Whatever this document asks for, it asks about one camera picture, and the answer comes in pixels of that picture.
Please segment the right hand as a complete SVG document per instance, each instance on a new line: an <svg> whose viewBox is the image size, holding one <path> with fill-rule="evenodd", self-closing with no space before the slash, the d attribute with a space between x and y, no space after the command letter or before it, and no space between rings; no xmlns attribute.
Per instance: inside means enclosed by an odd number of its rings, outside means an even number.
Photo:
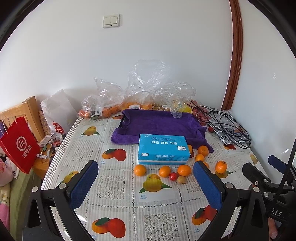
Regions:
<svg viewBox="0 0 296 241"><path fill-rule="evenodd" d="M268 219L268 228L269 228L269 241L272 241L278 236L278 230L276 228L275 221L272 218Z"/></svg>

